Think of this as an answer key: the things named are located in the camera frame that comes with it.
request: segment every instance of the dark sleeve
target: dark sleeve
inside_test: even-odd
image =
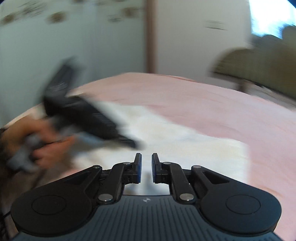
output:
[[[1,137],[4,131],[4,128],[0,129],[0,188],[2,187],[4,182],[6,182],[7,179],[11,178],[14,174],[12,170],[6,167],[6,162],[10,159],[10,156],[5,150],[5,143],[1,141]]]

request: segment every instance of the pink tablecloth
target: pink tablecloth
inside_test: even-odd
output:
[[[282,216],[276,233],[296,240],[296,113],[235,90],[171,76],[128,73],[78,91],[99,100],[143,105],[203,134],[248,144],[249,184],[279,199]]]

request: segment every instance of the human hand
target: human hand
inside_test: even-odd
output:
[[[1,141],[5,145],[6,151],[14,155],[24,143],[25,137],[33,133],[37,133],[44,143],[49,143],[32,153],[33,157],[37,159],[36,164],[45,169],[60,162],[75,142],[73,136],[58,141],[58,133],[47,120],[35,120],[30,116],[25,116],[12,124],[3,133]]]

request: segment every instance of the ribbed gray surface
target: ribbed gray surface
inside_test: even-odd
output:
[[[14,241],[280,241],[273,233],[235,237],[215,230],[191,205],[171,196],[122,196],[114,205],[98,208],[92,220],[60,237],[34,237],[20,233]]]

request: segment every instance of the window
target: window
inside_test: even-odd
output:
[[[282,38],[282,29],[296,25],[296,8],[288,0],[249,0],[252,18],[252,33]]]

